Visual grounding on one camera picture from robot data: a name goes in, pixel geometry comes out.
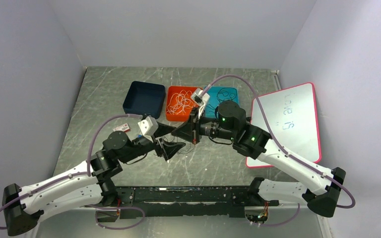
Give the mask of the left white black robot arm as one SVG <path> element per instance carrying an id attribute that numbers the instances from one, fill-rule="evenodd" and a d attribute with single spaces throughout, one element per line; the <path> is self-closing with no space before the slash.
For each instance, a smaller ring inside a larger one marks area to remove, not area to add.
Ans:
<path id="1" fill-rule="evenodd" d="M 39 222 L 73 208 L 101 204 L 111 206 L 118 198 L 112 177 L 122 164 L 138 161 L 150 152 L 165 160 L 183 147 L 163 136 L 175 128 L 147 118 L 138 123 L 141 136 L 130 140 L 124 131 L 113 131 L 98 150 L 72 169 L 32 185 L 12 183 L 3 190 L 4 230 L 10 237 L 24 234 Z"/>

